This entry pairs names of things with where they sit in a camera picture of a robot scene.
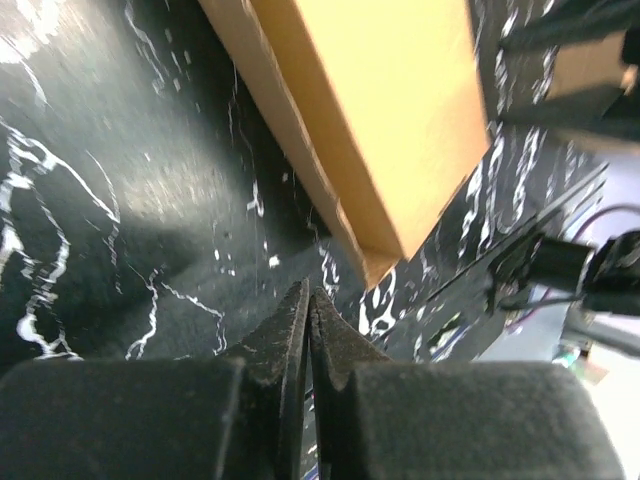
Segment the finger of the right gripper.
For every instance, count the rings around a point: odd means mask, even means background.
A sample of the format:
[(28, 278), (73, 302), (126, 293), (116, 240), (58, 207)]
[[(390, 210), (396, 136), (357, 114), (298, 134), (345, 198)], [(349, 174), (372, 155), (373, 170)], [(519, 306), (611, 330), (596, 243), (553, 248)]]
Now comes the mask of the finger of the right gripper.
[(540, 127), (585, 150), (638, 150), (638, 97), (558, 97), (512, 108), (511, 125)]
[(544, 50), (639, 27), (639, 0), (564, 1), (500, 40), (504, 50)]

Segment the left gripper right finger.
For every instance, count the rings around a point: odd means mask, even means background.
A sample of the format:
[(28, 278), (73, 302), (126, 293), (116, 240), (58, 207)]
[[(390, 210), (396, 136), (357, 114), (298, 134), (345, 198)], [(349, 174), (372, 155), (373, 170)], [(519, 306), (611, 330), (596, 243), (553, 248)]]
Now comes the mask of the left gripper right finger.
[(308, 322), (323, 479), (624, 475), (588, 392), (562, 366), (397, 362), (322, 290)]

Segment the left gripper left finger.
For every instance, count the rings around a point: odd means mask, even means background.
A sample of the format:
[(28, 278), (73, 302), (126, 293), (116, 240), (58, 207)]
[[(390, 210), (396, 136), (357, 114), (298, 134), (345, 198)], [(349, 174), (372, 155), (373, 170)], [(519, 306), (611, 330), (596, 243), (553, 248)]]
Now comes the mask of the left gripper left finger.
[(296, 479), (307, 281), (212, 358), (29, 361), (1, 380), (5, 479)]

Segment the cardboard box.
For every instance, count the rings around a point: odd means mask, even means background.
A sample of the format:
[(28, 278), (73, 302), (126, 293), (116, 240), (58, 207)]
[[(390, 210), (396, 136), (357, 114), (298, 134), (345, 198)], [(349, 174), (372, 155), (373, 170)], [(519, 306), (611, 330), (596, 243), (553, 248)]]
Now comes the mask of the cardboard box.
[(414, 257), (489, 146), (465, 1), (206, 1), (367, 288)]

